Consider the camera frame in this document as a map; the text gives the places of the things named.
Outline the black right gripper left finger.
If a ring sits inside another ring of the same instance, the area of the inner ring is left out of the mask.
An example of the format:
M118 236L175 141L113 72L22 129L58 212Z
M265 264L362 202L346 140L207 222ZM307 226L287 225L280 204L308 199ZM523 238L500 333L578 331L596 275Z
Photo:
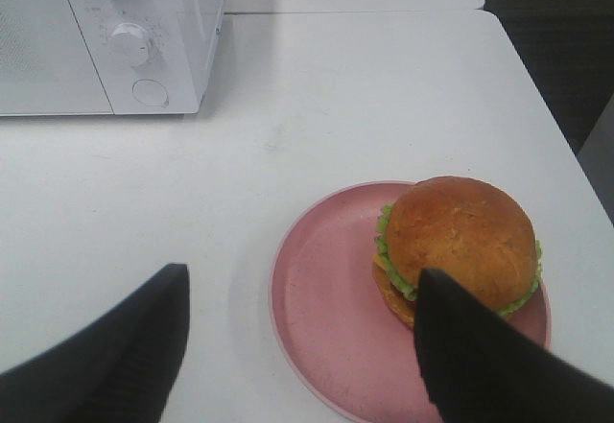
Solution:
M168 264L106 314L1 375L4 422L157 422L186 351L190 279Z

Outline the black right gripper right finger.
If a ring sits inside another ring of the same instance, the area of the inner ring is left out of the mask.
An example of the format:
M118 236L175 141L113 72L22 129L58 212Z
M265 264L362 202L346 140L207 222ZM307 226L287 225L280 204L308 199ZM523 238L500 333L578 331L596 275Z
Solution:
M559 359L443 270L419 277L414 348L446 422L610 422L613 388Z

